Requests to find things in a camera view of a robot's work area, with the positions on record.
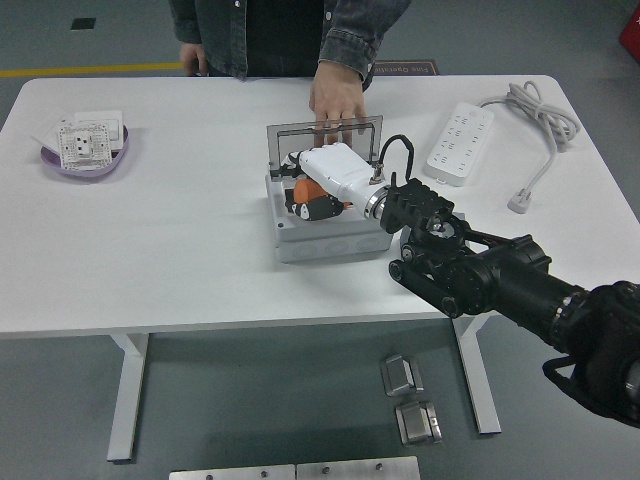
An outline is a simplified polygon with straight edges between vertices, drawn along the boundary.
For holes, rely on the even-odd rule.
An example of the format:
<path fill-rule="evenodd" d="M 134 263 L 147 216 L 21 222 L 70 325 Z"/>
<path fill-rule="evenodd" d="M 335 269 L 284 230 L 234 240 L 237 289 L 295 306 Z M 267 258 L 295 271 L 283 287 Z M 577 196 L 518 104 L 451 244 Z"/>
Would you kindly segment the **person's right hand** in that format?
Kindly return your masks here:
<path fill-rule="evenodd" d="M 182 43 L 179 60 L 186 76 L 206 77 L 208 75 L 207 59 L 201 44 Z"/>

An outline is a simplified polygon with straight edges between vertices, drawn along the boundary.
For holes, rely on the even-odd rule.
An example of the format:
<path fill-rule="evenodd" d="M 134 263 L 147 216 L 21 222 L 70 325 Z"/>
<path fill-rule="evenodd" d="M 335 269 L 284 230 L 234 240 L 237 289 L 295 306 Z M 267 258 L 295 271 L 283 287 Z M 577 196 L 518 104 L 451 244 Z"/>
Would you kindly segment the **robot right hand white shell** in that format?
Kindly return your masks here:
<path fill-rule="evenodd" d="M 387 183 L 344 143 L 291 152 L 283 168 L 296 180 L 285 190 L 285 208 L 304 221 L 334 218 L 349 208 L 366 219 L 382 216 Z"/>

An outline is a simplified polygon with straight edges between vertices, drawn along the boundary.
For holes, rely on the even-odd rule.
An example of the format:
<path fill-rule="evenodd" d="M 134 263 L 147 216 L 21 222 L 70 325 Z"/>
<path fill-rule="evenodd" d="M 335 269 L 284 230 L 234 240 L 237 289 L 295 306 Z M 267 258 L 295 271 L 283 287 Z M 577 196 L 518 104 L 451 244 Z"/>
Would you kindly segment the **person's left hand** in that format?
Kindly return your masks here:
<path fill-rule="evenodd" d="M 320 61 L 311 85 L 309 108 L 322 127 L 367 116 L 360 74 L 350 67 Z"/>

